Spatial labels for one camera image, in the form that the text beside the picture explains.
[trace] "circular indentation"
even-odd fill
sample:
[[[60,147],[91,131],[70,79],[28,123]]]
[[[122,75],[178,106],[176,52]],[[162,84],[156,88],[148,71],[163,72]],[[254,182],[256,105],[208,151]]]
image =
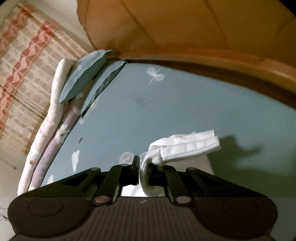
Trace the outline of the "circular indentation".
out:
[[[54,214],[54,212],[49,213],[50,210],[56,212],[60,209],[57,207],[60,202],[62,202],[62,210],[55,215],[47,216]],[[59,236],[73,230],[87,218],[89,211],[89,202],[84,197],[59,197],[56,200],[54,197],[21,196],[10,203],[8,217],[15,231],[39,239]]]
[[[176,201],[180,204],[186,204],[191,201],[191,198],[187,196],[179,196],[176,198]]]
[[[249,217],[257,210],[257,205],[243,197],[229,198],[223,202],[223,209],[234,217]]]
[[[98,197],[95,197],[94,200],[97,203],[106,203],[106,202],[109,202],[110,198],[107,196],[98,196]]]
[[[56,197],[41,197],[29,204],[29,211],[39,217],[50,217],[63,209],[63,202]]]

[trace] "butterfly decal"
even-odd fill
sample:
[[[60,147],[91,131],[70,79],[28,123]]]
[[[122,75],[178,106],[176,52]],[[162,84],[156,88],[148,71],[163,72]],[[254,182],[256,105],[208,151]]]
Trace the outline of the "butterfly decal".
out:
[[[80,153],[80,150],[75,151],[72,154],[72,170],[73,170],[73,172],[76,172],[76,169],[77,169],[77,164],[79,161],[79,153]]]
[[[80,110],[76,106],[73,107],[72,111],[75,115],[80,116]]]
[[[79,124],[83,124],[84,122],[85,122],[85,118],[89,115],[89,113],[94,109],[94,108],[96,108],[96,106],[98,105],[98,101],[99,101],[99,98],[100,98],[101,96],[98,96],[95,100],[94,100],[94,102],[90,105],[90,107],[89,107],[89,109],[87,110],[87,112],[85,113],[85,115],[83,116],[83,117],[81,117],[80,118],[80,120],[79,120]]]
[[[47,184],[51,184],[51,183],[53,183],[53,182],[54,182],[54,175],[51,174],[50,177],[49,177],[48,180],[47,180]]]
[[[68,125],[62,124],[55,135],[57,144],[64,143],[70,130],[67,130]]]
[[[156,69],[154,67],[147,69],[146,73],[149,74],[150,76],[152,76],[152,79],[151,79],[149,85],[152,83],[153,80],[162,81],[165,78],[164,74],[158,74],[158,72],[161,69],[162,69],[162,67],[158,71],[156,71]]]

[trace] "patterned curtain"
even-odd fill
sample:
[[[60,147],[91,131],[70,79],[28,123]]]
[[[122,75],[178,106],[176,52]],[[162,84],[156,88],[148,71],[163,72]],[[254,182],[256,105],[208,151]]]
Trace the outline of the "patterned curtain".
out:
[[[31,5],[0,28],[0,147],[27,154],[47,114],[55,69],[87,52]]]

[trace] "white cloth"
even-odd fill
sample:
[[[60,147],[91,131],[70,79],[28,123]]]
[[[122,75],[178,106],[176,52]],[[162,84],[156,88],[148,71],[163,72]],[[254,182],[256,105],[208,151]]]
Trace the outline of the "white cloth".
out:
[[[56,68],[56,72],[52,81],[50,106],[28,153],[17,189],[18,196],[28,190],[35,167],[38,164],[46,146],[54,135],[59,123],[61,122],[66,103],[60,104],[59,96],[67,80],[68,73],[73,67],[74,63],[75,62],[73,60],[62,59]]]
[[[157,140],[150,144],[148,152],[141,155],[143,160],[140,168],[140,184],[125,187],[121,195],[164,196],[163,187],[148,186],[146,177],[148,164],[164,165],[171,162],[170,165],[175,166],[178,171],[184,171],[187,167],[194,167],[192,164],[199,161],[200,156],[206,156],[207,153],[220,150],[220,148],[219,138],[215,136],[213,130],[173,135]]]

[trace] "folded towel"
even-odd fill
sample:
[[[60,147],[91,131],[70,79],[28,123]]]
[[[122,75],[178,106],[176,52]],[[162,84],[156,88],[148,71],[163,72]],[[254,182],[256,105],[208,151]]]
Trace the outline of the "folded towel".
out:
[[[219,138],[213,130],[173,135],[151,143],[140,170],[140,183],[145,195],[159,196],[163,193],[163,188],[148,185],[148,164],[164,165],[168,162],[185,161],[186,157],[205,155],[220,148]]]
[[[66,82],[67,75],[74,63],[73,60],[62,59],[57,66],[52,81],[52,92],[48,113],[42,122],[28,153],[17,189],[18,196],[28,190],[34,169],[62,119],[66,105],[60,104],[59,96]]]

